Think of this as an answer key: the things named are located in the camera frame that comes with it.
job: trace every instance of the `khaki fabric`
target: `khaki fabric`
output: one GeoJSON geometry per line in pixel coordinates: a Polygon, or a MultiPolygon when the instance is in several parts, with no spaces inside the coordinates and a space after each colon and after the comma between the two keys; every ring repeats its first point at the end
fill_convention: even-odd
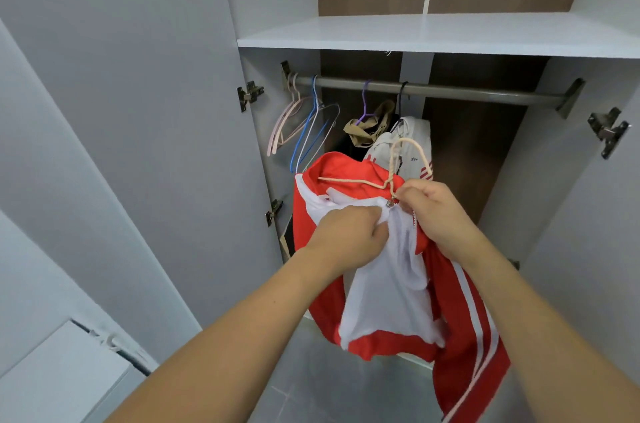
{"type": "Polygon", "coordinates": [[[391,121],[391,115],[396,110],[396,104],[392,100],[385,101],[380,104],[373,116],[364,119],[360,124],[357,119],[352,119],[344,127],[344,132],[351,138],[351,142],[358,148],[368,148],[385,133],[391,121]],[[376,127],[371,133],[367,133],[366,129],[376,127]]]}

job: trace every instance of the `person's right hand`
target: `person's right hand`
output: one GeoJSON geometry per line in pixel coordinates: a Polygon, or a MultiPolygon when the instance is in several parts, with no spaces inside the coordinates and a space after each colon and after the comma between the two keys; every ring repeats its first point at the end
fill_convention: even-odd
{"type": "Polygon", "coordinates": [[[415,212],[422,231],[450,260],[464,266],[489,242],[443,183],[410,179],[396,198],[405,210],[415,212]]]}

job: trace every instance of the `metal hinge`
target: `metal hinge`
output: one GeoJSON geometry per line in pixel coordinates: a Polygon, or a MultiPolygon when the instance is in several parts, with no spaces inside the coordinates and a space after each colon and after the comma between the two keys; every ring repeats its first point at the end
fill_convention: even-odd
{"type": "Polygon", "coordinates": [[[605,160],[611,156],[622,136],[631,127],[627,121],[622,121],[618,126],[613,126],[621,112],[618,108],[613,108],[609,113],[591,113],[591,116],[589,116],[589,126],[600,141],[604,140],[605,142],[604,150],[602,150],[602,158],[605,160]]]}
{"type": "Polygon", "coordinates": [[[282,200],[274,199],[271,201],[271,210],[268,211],[267,214],[265,214],[267,218],[267,226],[271,227],[271,223],[273,222],[273,219],[276,217],[276,214],[280,212],[280,209],[282,209],[283,204],[284,202],[282,202],[282,200]]]}
{"type": "Polygon", "coordinates": [[[256,86],[255,82],[249,81],[246,84],[246,90],[241,87],[238,88],[238,99],[240,100],[240,109],[244,113],[246,111],[247,103],[255,103],[258,96],[264,93],[264,87],[256,86]]]}

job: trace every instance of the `clothes rod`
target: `clothes rod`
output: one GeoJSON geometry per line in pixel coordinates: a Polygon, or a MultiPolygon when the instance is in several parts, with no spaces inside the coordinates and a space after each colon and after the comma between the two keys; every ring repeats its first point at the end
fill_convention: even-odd
{"type": "MultiPolygon", "coordinates": [[[[289,70],[289,64],[282,63],[283,83],[293,84],[294,75],[289,70]]],[[[296,86],[311,86],[311,76],[296,77],[296,86]]],[[[316,88],[362,90],[365,82],[359,79],[341,79],[316,76],[316,88]]],[[[388,92],[399,94],[402,89],[406,95],[420,95],[422,97],[441,97],[445,99],[460,99],[462,101],[479,101],[481,103],[518,104],[521,106],[541,106],[555,108],[566,119],[575,103],[584,81],[576,79],[564,94],[540,94],[537,92],[520,92],[508,90],[478,89],[468,87],[434,86],[428,84],[407,83],[402,89],[400,82],[371,81],[367,84],[367,91],[388,92]]]]}

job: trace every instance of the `beige hanger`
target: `beige hanger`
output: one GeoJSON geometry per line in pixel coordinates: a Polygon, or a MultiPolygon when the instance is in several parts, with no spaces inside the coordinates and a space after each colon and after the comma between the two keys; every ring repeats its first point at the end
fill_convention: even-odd
{"type": "Polygon", "coordinates": [[[401,144],[402,142],[407,142],[412,144],[413,146],[415,146],[418,150],[418,152],[420,152],[420,158],[422,159],[423,163],[424,163],[424,167],[427,169],[427,175],[428,176],[432,176],[433,175],[433,171],[431,170],[431,167],[429,166],[429,161],[427,160],[427,156],[424,154],[424,150],[422,149],[422,147],[420,146],[420,144],[412,139],[412,138],[398,138],[394,144],[391,145],[391,150],[389,152],[390,158],[389,158],[389,177],[385,180],[385,183],[383,183],[382,185],[370,182],[368,180],[347,180],[347,179],[342,179],[342,178],[329,178],[329,177],[318,177],[318,180],[325,180],[325,181],[329,181],[329,182],[343,182],[343,183],[363,183],[375,188],[379,188],[381,190],[384,190],[387,188],[387,186],[389,186],[390,188],[390,192],[391,192],[391,200],[389,201],[390,204],[393,203],[393,201],[396,199],[396,191],[394,190],[394,172],[396,171],[396,159],[394,158],[394,150],[396,149],[396,145],[401,144]]]}

